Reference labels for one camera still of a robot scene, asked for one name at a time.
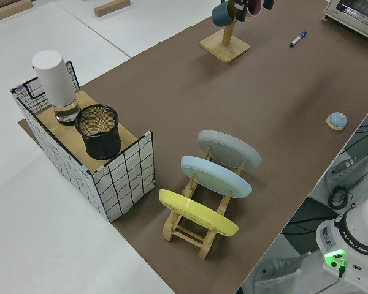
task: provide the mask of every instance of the wooden board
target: wooden board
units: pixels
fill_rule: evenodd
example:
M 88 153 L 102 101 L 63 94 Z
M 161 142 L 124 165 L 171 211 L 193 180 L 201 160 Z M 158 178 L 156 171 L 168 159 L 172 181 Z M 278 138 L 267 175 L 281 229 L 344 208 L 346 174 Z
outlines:
M 31 3 L 31 0 L 20 0 L 18 2 L 1 7 L 0 20 L 32 7 L 33 4 Z
M 224 30 L 219 30 L 211 36 L 201 40 L 200 46 L 225 63 L 232 62 L 250 49 L 250 46 L 247 43 L 241 41 L 235 36 L 231 37 L 231 41 L 228 45 L 223 45 L 223 34 Z
M 94 8 L 94 13 L 98 17 L 101 17 L 105 14 L 108 14 L 110 12 L 116 11 L 118 9 L 121 9 L 123 7 L 129 6 L 131 3 L 129 0 L 114 0 L 112 2 L 109 2 L 107 4 L 103 4 L 101 6 Z
M 85 91 L 76 93 L 76 98 L 80 108 L 97 104 Z M 109 160 L 96 160 L 91 158 L 87 152 L 82 136 L 78 133 L 75 126 L 64 126 L 60 124 L 51 107 L 38 112 L 36 116 L 47 128 L 60 140 L 60 142 L 93 174 L 97 168 L 105 164 Z M 136 137 L 133 136 L 121 124 L 118 125 L 118 133 L 121 140 L 121 150 L 136 142 Z

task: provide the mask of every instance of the green light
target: green light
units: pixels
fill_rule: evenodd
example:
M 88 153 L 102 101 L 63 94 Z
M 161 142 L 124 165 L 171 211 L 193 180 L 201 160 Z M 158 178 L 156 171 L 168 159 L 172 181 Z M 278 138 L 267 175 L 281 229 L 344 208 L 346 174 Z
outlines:
M 325 258 L 330 258 L 330 257 L 333 257 L 333 256 L 336 256 L 336 255 L 345 255 L 345 251 L 342 250 L 342 249 L 338 249 L 338 250 L 335 250 L 335 251 L 331 251 L 331 252 L 328 252 L 324 255 Z

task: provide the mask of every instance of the blue marker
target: blue marker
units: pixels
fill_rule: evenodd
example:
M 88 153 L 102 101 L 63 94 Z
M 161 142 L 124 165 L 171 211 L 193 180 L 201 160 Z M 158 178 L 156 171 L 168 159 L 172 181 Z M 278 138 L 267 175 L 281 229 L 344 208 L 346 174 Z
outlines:
M 305 37 L 305 35 L 307 34 L 307 31 L 302 32 L 297 38 L 295 38 L 291 43 L 290 43 L 290 48 L 294 47 L 302 38 Z

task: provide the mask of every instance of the yellow plate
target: yellow plate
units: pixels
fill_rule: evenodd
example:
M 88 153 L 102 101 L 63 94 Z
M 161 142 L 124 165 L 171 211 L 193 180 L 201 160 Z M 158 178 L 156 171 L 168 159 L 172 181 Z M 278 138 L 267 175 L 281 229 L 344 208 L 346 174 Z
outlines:
M 180 194 L 161 189 L 159 200 L 179 215 L 224 236 L 233 236 L 239 227 L 216 211 Z

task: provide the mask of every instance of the plate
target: plate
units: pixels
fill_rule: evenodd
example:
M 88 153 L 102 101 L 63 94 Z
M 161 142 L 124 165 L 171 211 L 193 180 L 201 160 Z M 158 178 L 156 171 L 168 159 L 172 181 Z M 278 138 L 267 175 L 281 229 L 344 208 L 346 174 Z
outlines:
M 180 194 L 161 189 L 159 190 L 159 200 L 179 215 L 209 230 L 216 230 L 221 235 L 233 236 L 239 230 L 239 227 L 231 220 Z
M 232 198 L 245 198 L 252 192 L 252 187 L 235 174 L 214 162 L 193 157 L 182 157 L 182 170 L 188 176 L 195 175 L 195 182 L 222 195 L 233 191 Z
M 197 135 L 197 142 L 203 151 L 211 147 L 210 157 L 231 168 L 239 168 L 244 161 L 244 170 L 254 170 L 262 162 L 255 149 L 228 134 L 203 130 Z

